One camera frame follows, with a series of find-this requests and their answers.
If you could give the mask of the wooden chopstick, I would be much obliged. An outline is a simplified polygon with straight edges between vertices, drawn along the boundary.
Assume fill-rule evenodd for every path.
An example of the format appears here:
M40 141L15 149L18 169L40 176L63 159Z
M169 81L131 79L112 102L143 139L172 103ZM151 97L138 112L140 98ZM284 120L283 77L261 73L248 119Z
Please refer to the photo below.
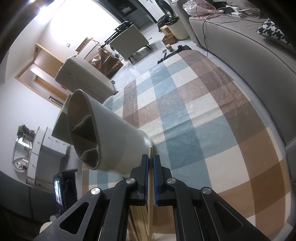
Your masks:
M149 174L148 174L148 198L147 198L147 212L148 212L148 238L153 240L153 204L154 204L154 176L152 165L153 147L149 148Z
M130 206L128 216L129 240L149 240L146 206Z

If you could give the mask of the white grey utensil holder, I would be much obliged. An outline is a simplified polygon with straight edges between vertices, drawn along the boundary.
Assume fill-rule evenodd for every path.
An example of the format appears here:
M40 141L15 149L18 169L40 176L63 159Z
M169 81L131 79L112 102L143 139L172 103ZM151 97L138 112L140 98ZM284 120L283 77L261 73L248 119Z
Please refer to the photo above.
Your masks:
M103 106L81 89L71 96L67 124L72 145L83 164L126 176L140 166L152 142L148 134Z

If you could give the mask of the checkered plaid tablecloth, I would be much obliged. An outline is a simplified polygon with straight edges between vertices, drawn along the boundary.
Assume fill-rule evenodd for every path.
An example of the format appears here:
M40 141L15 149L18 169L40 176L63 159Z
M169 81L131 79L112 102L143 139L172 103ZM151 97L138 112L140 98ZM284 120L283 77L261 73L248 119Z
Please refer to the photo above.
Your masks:
M270 240L295 226L285 149L241 82L196 50L182 51L104 105L150 137L174 178L211 187Z

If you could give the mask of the smartphone on stand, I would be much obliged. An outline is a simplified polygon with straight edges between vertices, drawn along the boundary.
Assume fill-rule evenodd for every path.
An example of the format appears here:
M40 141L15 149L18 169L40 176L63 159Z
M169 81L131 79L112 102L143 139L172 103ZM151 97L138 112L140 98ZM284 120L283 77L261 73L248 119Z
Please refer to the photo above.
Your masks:
M58 214L65 213L77 202L77 188L75 173L78 169L60 172L53 177L55 204Z

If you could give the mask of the grey square side cabinet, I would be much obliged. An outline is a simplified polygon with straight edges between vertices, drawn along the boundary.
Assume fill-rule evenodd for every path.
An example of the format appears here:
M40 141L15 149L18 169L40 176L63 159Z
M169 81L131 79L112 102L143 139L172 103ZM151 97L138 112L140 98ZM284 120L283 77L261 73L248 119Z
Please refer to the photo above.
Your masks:
M59 112L59 115L53 128L52 136L70 145L73 145L67 120L68 104L71 96L72 95L69 94Z

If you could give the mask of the white drawer cabinet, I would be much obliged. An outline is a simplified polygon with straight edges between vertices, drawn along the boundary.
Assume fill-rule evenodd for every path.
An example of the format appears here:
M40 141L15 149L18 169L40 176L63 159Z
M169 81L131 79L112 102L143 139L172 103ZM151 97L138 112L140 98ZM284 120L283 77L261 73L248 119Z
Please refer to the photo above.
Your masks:
M53 176L60 172L60 164L66 156L68 143L52 136L53 130L38 128L29 153L26 183L36 186L40 182L51 184Z

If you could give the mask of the brown patterned bag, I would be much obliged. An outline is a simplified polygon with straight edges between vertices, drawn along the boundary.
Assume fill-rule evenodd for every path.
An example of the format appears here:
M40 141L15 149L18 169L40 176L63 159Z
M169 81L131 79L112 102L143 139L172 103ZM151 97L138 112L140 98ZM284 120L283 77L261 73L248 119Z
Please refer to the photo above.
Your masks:
M123 67L123 63L106 49L99 48L98 53L89 61L94 68L108 79L111 79Z

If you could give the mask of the grey cabinet with legs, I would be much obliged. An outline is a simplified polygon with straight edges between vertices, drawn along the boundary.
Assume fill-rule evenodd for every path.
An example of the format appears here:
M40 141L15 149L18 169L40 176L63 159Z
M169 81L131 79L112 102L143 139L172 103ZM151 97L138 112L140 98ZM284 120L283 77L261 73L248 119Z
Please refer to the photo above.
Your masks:
M144 47L152 50L146 37L134 24L111 40L109 46L117 51L123 57L123 59L128 59L131 63L131 57L138 50Z

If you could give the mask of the cardboard box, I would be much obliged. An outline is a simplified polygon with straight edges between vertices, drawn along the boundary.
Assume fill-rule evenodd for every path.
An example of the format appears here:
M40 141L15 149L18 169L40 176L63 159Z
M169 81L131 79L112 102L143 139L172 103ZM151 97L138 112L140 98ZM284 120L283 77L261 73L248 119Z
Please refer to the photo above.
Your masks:
M168 26L162 26L160 28L160 30L164 34L164 37L162 39L162 42L165 45L172 45L172 44L177 43L176 37L173 35L173 33L171 32L171 30L168 28Z

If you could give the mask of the wooden door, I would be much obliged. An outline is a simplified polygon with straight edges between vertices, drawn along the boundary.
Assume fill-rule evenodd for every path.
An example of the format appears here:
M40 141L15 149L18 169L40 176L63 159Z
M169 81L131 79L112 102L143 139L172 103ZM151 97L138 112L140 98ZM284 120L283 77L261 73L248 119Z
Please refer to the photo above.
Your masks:
M35 44L34 56L16 76L16 80L38 96L62 108L71 91L59 84L55 77L63 65L51 52Z

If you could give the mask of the white round trash bin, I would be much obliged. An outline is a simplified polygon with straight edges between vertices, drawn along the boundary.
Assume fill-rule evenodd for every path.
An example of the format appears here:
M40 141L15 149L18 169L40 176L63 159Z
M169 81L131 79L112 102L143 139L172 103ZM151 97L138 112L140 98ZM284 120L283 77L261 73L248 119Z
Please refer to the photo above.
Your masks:
M170 29L171 33L177 40L186 40L189 38L189 34L179 17L166 22L166 26Z

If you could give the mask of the black tripod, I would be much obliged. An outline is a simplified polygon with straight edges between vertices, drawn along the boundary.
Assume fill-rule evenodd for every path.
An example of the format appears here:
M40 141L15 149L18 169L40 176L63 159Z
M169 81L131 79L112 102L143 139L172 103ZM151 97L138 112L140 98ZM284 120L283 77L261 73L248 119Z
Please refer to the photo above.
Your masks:
M115 29L115 33L112 34L103 44L103 47L106 45L109 45L109 43L115 39L117 36L119 36L121 33L123 33L126 29L128 29L129 27L131 27L133 25L134 21L124 21L121 25L119 25L116 29Z

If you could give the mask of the grey fabric sofa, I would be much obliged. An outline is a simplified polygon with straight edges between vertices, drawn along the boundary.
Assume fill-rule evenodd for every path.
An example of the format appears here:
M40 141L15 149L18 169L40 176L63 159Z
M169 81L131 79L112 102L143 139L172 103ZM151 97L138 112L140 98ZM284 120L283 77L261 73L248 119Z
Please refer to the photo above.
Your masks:
M185 1L171 7L191 40L238 73L271 113L286 144L295 140L295 54L259 35L260 23L229 16L207 21L190 16Z

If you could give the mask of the black garbage bag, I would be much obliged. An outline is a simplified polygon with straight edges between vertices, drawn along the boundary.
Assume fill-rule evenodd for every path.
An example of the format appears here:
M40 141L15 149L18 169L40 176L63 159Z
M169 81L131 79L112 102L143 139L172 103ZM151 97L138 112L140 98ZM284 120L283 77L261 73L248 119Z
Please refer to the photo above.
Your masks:
M160 17L157 22L158 28L161 28L164 25L170 26L170 25L176 23L179 19L180 18L178 16L175 18L169 18L167 15L164 15L164 16Z

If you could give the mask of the plastic bag on sofa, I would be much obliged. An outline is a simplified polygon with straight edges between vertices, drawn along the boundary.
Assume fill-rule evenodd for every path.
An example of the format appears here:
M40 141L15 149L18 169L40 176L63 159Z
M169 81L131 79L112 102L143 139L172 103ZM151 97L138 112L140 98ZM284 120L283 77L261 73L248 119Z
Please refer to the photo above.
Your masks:
M189 0L183 4L183 9L190 16L206 16L216 12L216 8L205 0Z

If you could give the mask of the white power strip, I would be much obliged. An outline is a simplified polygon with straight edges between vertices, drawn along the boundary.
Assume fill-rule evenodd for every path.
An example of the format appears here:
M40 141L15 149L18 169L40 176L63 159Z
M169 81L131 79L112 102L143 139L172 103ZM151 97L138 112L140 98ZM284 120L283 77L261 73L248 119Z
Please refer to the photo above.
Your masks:
M217 13L229 15L229 16L235 16L235 17L239 17L242 14L239 8L235 6L222 7L220 9L217 9Z

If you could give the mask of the houndstooth black white pillow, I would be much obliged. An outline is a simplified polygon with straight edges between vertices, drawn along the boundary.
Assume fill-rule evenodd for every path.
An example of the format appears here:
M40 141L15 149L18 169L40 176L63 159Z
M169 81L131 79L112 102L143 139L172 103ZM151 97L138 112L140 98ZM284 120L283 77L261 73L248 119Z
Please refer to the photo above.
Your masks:
M271 39L275 42L291 45L287 37L283 34L283 32L275 25L272 20L266 20L262 23L262 25L256 30L259 35L266 37L267 39Z

